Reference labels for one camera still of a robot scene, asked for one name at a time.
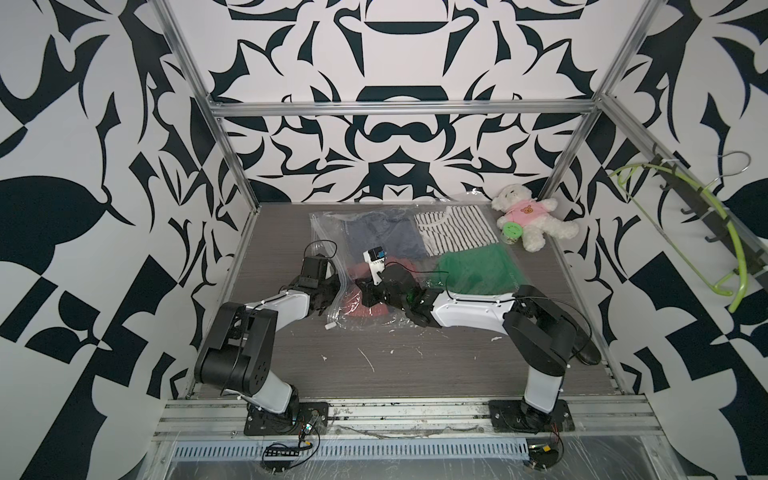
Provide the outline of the clear plastic vacuum bag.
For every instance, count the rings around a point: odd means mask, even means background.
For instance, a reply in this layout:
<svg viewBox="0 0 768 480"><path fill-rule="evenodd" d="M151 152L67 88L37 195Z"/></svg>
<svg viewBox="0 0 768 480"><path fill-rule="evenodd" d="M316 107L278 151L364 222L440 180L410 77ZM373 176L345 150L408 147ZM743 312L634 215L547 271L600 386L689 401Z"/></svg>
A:
<svg viewBox="0 0 768 480"><path fill-rule="evenodd" d="M442 203L320 211L309 216L313 253L331 256L340 291L326 318L349 330L408 327L405 314L386 304L367 307L357 282L371 274L364 254L380 247L385 261L404 267L423 287L454 296L515 292L527 283L511 247L503 243L489 207Z"/></svg>

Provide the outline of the red tank top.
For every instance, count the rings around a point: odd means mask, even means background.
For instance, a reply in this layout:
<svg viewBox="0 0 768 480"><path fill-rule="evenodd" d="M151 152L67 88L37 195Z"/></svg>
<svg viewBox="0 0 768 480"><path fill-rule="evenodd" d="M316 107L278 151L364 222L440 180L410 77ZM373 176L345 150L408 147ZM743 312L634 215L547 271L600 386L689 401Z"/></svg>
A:
<svg viewBox="0 0 768 480"><path fill-rule="evenodd" d="M341 313L363 319L405 313L419 292L413 268L406 259L387 260L384 280L374 285L369 263L354 264L348 269L350 284L342 297Z"/></svg>

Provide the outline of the blue tank top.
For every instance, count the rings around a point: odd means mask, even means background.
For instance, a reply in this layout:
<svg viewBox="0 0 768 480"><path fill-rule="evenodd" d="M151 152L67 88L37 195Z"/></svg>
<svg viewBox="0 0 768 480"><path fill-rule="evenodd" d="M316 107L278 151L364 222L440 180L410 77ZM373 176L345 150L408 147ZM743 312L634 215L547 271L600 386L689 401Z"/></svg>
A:
<svg viewBox="0 0 768 480"><path fill-rule="evenodd" d="M342 221L349 253L355 260L363 259L363 252L382 247L387 256L421 259L428 253L412 221L403 216L374 211Z"/></svg>

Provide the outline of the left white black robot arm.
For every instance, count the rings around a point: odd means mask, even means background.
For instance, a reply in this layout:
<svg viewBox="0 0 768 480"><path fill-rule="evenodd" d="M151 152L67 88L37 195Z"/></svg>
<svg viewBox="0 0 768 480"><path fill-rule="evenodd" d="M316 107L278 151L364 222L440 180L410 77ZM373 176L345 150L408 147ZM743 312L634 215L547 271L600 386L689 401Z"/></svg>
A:
<svg viewBox="0 0 768 480"><path fill-rule="evenodd" d="M258 412L293 424L297 390L271 370L276 334L324 312L339 289L332 260L317 254L303 259L300 274L278 294L250 304L222 304L200 348L194 380L239 395Z"/></svg>

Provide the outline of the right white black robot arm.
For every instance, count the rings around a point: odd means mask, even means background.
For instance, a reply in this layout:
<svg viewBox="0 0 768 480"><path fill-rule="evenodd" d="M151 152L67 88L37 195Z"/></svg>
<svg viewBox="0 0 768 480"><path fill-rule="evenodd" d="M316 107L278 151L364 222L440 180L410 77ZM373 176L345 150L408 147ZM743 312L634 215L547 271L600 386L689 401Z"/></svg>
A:
<svg viewBox="0 0 768 480"><path fill-rule="evenodd" d="M566 370L572 359L585 365L602 361L588 321L580 324L564 303L532 285L513 293L460 295L444 287L425 287L414 272L396 262L355 281L362 303L384 303L423 328L473 328L510 338L528 365L518 413L508 421L513 431L538 433L554 424Z"/></svg>

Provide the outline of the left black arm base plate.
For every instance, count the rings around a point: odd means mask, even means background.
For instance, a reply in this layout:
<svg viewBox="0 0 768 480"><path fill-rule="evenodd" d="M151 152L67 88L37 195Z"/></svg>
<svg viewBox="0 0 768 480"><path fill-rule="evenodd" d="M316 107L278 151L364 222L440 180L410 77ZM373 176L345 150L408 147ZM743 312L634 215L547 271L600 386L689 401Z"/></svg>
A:
<svg viewBox="0 0 768 480"><path fill-rule="evenodd" d="M245 436L275 436L298 434L306 424L321 432L327 426L330 404L300 401L291 404L283 414L275 414L249 404L243 429Z"/></svg>

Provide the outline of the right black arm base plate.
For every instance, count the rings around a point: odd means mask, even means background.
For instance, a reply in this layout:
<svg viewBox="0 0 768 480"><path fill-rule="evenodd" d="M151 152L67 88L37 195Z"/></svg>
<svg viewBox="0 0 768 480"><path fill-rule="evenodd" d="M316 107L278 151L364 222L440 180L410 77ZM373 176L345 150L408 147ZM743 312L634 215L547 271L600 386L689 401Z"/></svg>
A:
<svg viewBox="0 0 768 480"><path fill-rule="evenodd" d="M549 413L542 413L522 399L490 400L488 408L495 432L538 434L575 430L573 417L565 400L557 400Z"/></svg>

